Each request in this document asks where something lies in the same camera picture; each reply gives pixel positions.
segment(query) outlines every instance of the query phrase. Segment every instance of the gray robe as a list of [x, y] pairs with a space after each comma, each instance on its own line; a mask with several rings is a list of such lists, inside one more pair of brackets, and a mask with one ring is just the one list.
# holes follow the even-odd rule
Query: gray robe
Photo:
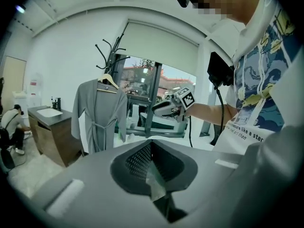
[[[98, 89], [115, 91], [107, 93]], [[127, 96], [121, 89], [98, 82], [81, 84], [77, 90], [72, 114], [72, 135], [80, 139], [79, 117], [85, 112], [85, 131], [89, 154], [113, 148], [116, 121], [125, 142]]]

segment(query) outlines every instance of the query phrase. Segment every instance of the black bag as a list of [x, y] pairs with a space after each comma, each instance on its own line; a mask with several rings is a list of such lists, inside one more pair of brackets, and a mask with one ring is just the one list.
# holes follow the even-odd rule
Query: black bag
[[0, 128], [0, 148], [1, 149], [7, 149], [10, 146], [10, 137], [9, 137], [9, 132], [6, 130], [10, 122], [18, 115], [14, 115], [14, 117], [9, 121], [8, 124], [6, 124], [5, 128]]

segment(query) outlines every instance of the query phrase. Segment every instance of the roller blind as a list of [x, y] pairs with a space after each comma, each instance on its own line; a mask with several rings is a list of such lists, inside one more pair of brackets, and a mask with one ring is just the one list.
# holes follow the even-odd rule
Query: roller blind
[[165, 30], [129, 23], [117, 53], [162, 63], [195, 75], [198, 46]]

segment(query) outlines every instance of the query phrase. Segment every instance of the wooden cabinet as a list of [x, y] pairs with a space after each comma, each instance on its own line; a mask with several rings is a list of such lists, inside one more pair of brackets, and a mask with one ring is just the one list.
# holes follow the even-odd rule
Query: wooden cabinet
[[67, 167], [82, 150], [81, 141], [71, 134], [71, 117], [61, 117], [58, 121], [49, 119], [50, 125], [48, 125], [47, 120], [35, 114], [33, 109], [28, 110], [28, 119], [39, 153]]

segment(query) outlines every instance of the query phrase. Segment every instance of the ceiling light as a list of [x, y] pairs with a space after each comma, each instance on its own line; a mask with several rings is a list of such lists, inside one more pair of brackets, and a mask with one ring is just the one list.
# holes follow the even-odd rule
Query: ceiling light
[[25, 11], [25, 7], [23, 5], [16, 5], [16, 9], [20, 12], [20, 13], [24, 13]]

